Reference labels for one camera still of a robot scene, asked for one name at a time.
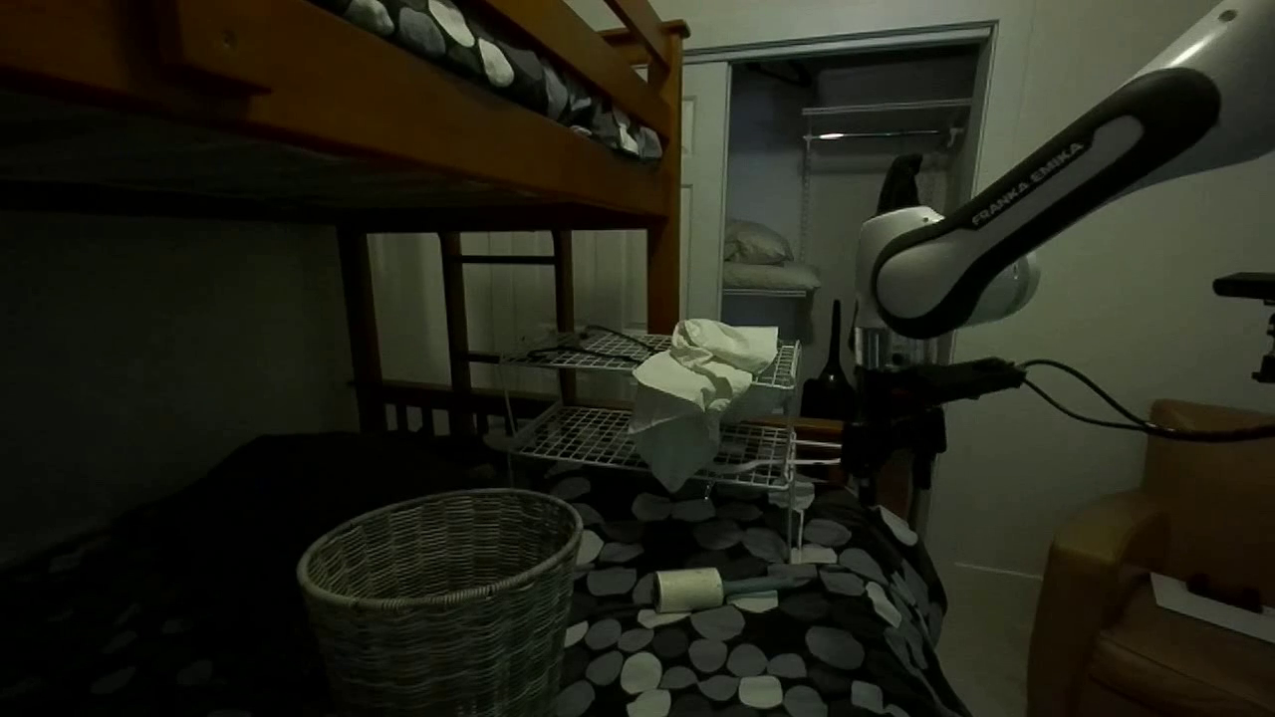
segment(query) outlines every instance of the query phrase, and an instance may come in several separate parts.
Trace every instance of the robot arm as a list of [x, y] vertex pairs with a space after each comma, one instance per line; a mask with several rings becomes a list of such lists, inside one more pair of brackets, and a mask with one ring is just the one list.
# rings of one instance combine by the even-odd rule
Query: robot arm
[[1022, 255], [1115, 194], [1275, 147], [1275, 0], [1228, 0], [1115, 97], [950, 217], [863, 225], [867, 305], [913, 338], [1001, 320], [1031, 295]]

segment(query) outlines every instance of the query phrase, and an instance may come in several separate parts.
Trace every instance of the wicker basket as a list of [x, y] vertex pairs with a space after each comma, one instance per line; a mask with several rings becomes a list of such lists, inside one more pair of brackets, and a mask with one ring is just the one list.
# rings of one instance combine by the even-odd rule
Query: wicker basket
[[394, 502], [297, 563], [349, 715], [548, 715], [583, 517], [531, 489]]

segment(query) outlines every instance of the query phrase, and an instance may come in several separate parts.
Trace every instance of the shelf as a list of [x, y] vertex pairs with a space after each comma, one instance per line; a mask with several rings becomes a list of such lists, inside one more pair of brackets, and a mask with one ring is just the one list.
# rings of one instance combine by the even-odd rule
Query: shelf
[[[531, 351], [521, 363], [541, 371], [630, 374], [650, 355], [664, 351], [668, 336], [646, 331], [583, 331], [561, 346]], [[767, 371], [751, 374], [751, 391], [791, 391], [802, 371], [802, 344], [779, 344]]]
[[[606, 408], [553, 408], [512, 436], [509, 456], [559, 468], [646, 472], [632, 456], [630, 412]], [[783, 489], [796, 476], [791, 456], [790, 425], [723, 424], [715, 463], [698, 484]]]

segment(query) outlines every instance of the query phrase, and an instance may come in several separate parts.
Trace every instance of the wooden bunk bed frame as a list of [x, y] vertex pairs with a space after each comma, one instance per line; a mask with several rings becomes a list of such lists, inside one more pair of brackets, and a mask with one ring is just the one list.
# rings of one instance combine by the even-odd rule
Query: wooden bunk bed frame
[[568, 233], [641, 226], [646, 320], [668, 331], [682, 305], [686, 24], [662, 24], [646, 0], [609, 0], [621, 32], [601, 35], [561, 0], [468, 6], [653, 128], [664, 157], [612, 157], [312, 0], [2, 0], [0, 206], [339, 226], [363, 431], [385, 431], [411, 401], [447, 401], [452, 424], [472, 412], [452, 283], [452, 387], [381, 378], [374, 233], [438, 233], [443, 245], [553, 233], [559, 324], [568, 324]]

